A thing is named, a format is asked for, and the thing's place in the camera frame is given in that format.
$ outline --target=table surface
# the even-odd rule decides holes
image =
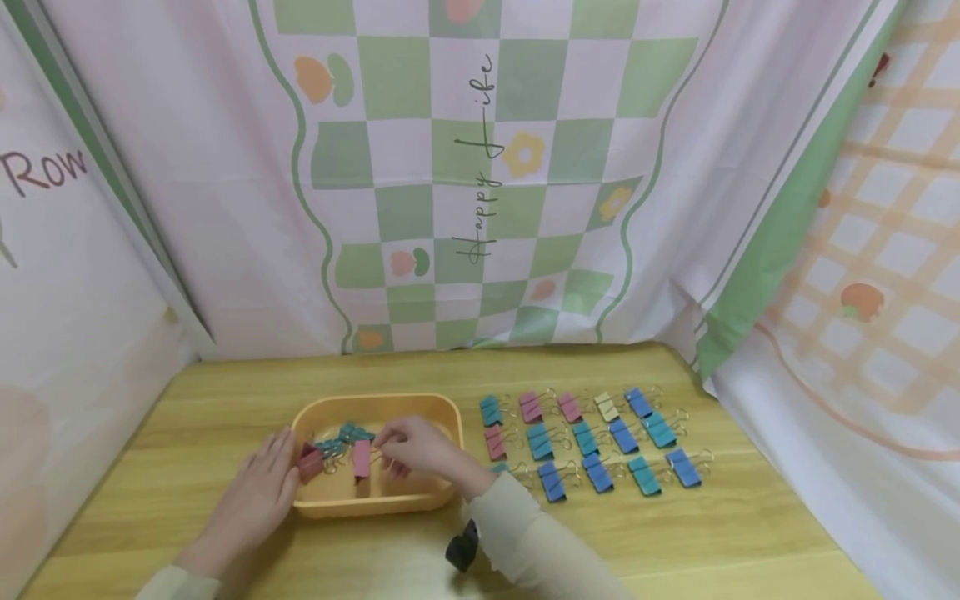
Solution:
[[[656,345],[457,350],[206,363],[180,373],[35,576],[24,598],[132,598],[202,528],[239,460],[323,396],[436,392],[460,407],[467,449],[486,460],[478,401],[528,389],[663,390],[689,413],[689,453],[715,462],[699,489],[645,498],[631,479],[569,489],[547,509],[638,598],[877,598],[786,483],[685,365]],[[636,416],[624,415],[630,425]],[[588,415],[592,424],[597,415]],[[661,451],[641,442],[648,460]],[[558,452],[565,462],[565,450]],[[513,450],[511,463],[529,460]],[[542,502],[542,488],[534,494]],[[430,513],[310,521],[291,516],[231,576],[226,597],[508,598],[486,560],[457,575],[444,549],[459,501]]]

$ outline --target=sleeve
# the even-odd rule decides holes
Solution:
[[[508,473],[468,506],[494,569],[544,600],[633,600],[596,552]]]
[[[136,600],[214,600],[220,582],[192,575],[178,566],[163,567],[136,594]]]

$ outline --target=blue binder clip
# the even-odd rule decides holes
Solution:
[[[654,411],[650,417],[641,420],[641,422],[656,447],[666,448],[676,445],[677,434],[674,433],[673,428],[666,422],[663,415],[657,411]]]
[[[500,413],[500,400],[493,394],[480,400],[480,413],[483,415],[483,426],[503,424],[503,415]]]
[[[634,409],[636,415],[641,419],[646,419],[654,414],[654,407],[650,405],[650,402],[647,401],[647,396],[644,396],[639,388],[627,390],[623,394],[623,397],[627,398],[630,408]]]
[[[583,465],[584,470],[590,478],[590,483],[593,484],[593,488],[597,490],[597,493],[608,492],[613,489],[613,480],[611,480],[610,474],[607,473],[607,468],[600,462],[599,455],[590,454],[584,459]]]
[[[623,422],[623,419],[617,419],[610,424],[610,433],[616,440],[616,444],[620,446],[620,451],[624,454],[632,454],[640,450],[634,435],[630,433],[630,428],[627,427],[627,423]]]
[[[647,461],[642,456],[637,456],[634,460],[627,463],[630,473],[634,475],[636,484],[640,486],[640,492],[643,495],[657,495],[663,492],[660,482],[657,481],[657,475],[647,465]]]
[[[593,431],[585,420],[573,424],[573,435],[577,438],[577,445],[580,446],[580,452],[585,456],[599,454],[600,447],[597,445],[596,438],[593,437]]]
[[[566,500],[566,491],[564,490],[564,481],[557,471],[557,466],[553,461],[543,463],[537,468],[540,474],[540,480],[543,482],[543,491],[546,492],[547,502],[560,502]]]
[[[527,429],[527,441],[530,442],[530,452],[535,461],[553,459],[553,445],[550,443],[550,432],[546,425],[537,423]]]
[[[680,479],[681,485],[685,488],[696,488],[703,483],[700,479],[700,473],[697,472],[697,467],[686,456],[683,448],[668,452],[663,458],[670,463],[670,467],[673,468],[673,472],[677,473],[677,478]]]

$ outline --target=person's right hand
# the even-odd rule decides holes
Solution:
[[[440,429],[423,417],[392,420],[373,439],[373,447],[383,453],[381,462],[393,477],[406,477],[421,470],[445,479],[463,454]]]

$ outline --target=wavy green border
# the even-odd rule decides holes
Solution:
[[[330,280],[327,276],[327,271],[330,268],[330,262],[333,260],[333,239],[330,237],[330,232],[326,230],[324,224],[320,222],[317,215],[310,209],[310,205],[307,204],[306,197],[303,195],[303,186],[300,183],[300,151],[303,150],[303,140],[306,138],[306,115],[303,112],[303,106],[300,104],[300,98],[297,97],[297,92],[294,91],[290,82],[283,77],[283,73],[276,65],[274,55],[270,51],[270,45],[267,43],[267,37],[263,32],[263,23],[260,21],[260,9],[256,6],[256,0],[249,0],[249,4],[253,26],[256,29],[256,38],[260,42],[260,50],[263,52],[263,58],[266,59],[267,64],[270,65],[270,70],[273,71],[274,77],[276,77],[276,80],[280,83],[283,91],[287,92],[287,96],[290,97],[290,102],[294,105],[294,111],[297,113],[297,139],[294,140],[293,152],[290,157],[294,190],[297,192],[297,200],[300,201],[300,207],[303,209],[303,212],[306,213],[306,216],[310,219],[310,222],[313,223],[314,227],[320,230],[326,243],[326,256],[324,256],[324,264],[320,268],[320,279],[324,284],[326,297],[330,300],[330,303],[333,304],[333,307],[337,309],[337,312],[340,313],[340,316],[344,319],[344,323],[347,325],[347,334],[340,342],[340,353],[346,354],[347,344],[350,336],[353,335],[353,323],[350,322],[347,313],[340,308],[340,304],[337,304],[330,290]]]
[[[713,45],[713,41],[716,39],[717,32],[720,31],[720,25],[723,23],[723,18],[727,14],[727,8],[730,6],[730,0],[723,0],[723,6],[720,7],[720,13],[717,15],[717,22],[713,25],[713,31],[710,33],[710,38],[707,40],[707,46],[704,47],[704,51],[700,53],[700,58],[697,59],[697,62],[693,65],[693,68],[690,70],[690,73],[686,76],[684,81],[680,84],[680,87],[677,88],[677,91],[673,94],[673,98],[670,99],[670,104],[667,105],[666,113],[663,115],[663,122],[660,124],[660,142],[657,148],[657,161],[654,163],[654,170],[650,174],[650,179],[647,181],[647,187],[643,190],[643,194],[640,195],[640,198],[634,203],[633,206],[627,210],[627,215],[623,219],[623,223],[620,225],[620,243],[623,245],[623,251],[627,255],[627,268],[623,277],[623,285],[620,287],[619,294],[616,295],[616,298],[613,299],[613,302],[610,303],[607,308],[600,313],[600,318],[597,320],[597,325],[594,328],[594,331],[597,334],[597,344],[603,344],[603,322],[607,319],[607,316],[616,308],[620,302],[623,301],[624,297],[627,295],[627,290],[630,288],[631,275],[634,272],[634,253],[630,248],[630,240],[627,238],[627,227],[630,226],[630,219],[634,216],[637,210],[643,206],[647,201],[647,198],[650,197],[650,194],[653,193],[654,187],[657,185],[657,180],[660,178],[660,168],[663,165],[663,144],[666,141],[666,126],[667,121],[670,120],[670,113],[673,112],[674,106],[677,105],[677,100],[680,99],[680,95],[684,93],[686,85],[690,83],[690,80],[693,79],[693,76],[697,74],[697,70],[700,69],[700,64],[704,61],[704,57],[709,52],[710,46]]]

